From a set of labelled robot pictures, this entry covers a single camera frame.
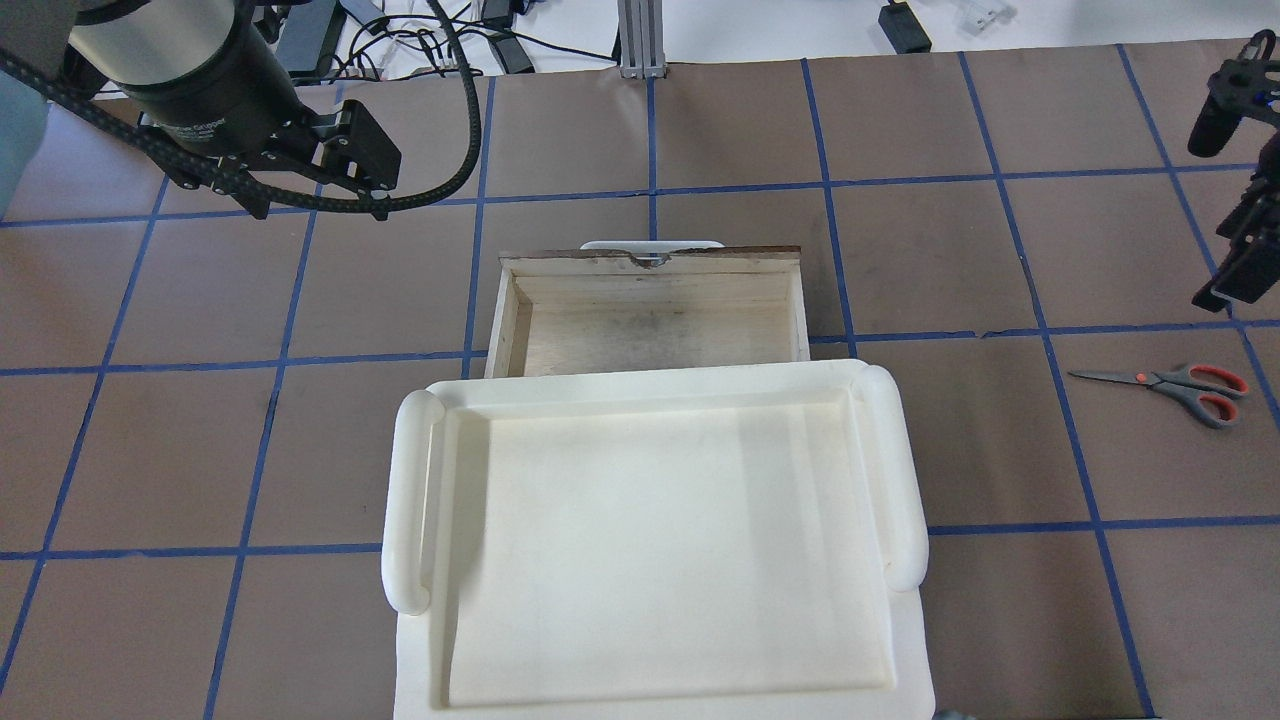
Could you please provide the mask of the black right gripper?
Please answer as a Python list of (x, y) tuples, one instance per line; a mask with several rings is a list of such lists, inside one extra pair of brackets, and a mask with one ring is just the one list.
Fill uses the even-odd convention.
[(1279, 278), (1279, 131), (1263, 145), (1251, 183), (1215, 233), (1228, 255), (1192, 297), (1196, 307), (1220, 313), (1229, 304), (1254, 304)]

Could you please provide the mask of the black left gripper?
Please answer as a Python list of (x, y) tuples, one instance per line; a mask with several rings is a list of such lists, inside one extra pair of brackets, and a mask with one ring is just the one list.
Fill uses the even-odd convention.
[(356, 100), (325, 114), (305, 104), (250, 10), (119, 12), (118, 85), (147, 138), (233, 172), (225, 196), (257, 220), (273, 204), (259, 170), (339, 186), (389, 219), (399, 149)]

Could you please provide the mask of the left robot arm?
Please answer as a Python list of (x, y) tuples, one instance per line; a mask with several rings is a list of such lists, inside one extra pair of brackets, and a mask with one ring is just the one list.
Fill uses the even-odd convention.
[(251, 1), (5, 1), (4, 202), (52, 104), (257, 219), (275, 205), (392, 213), (399, 149), (360, 102), (308, 106)]

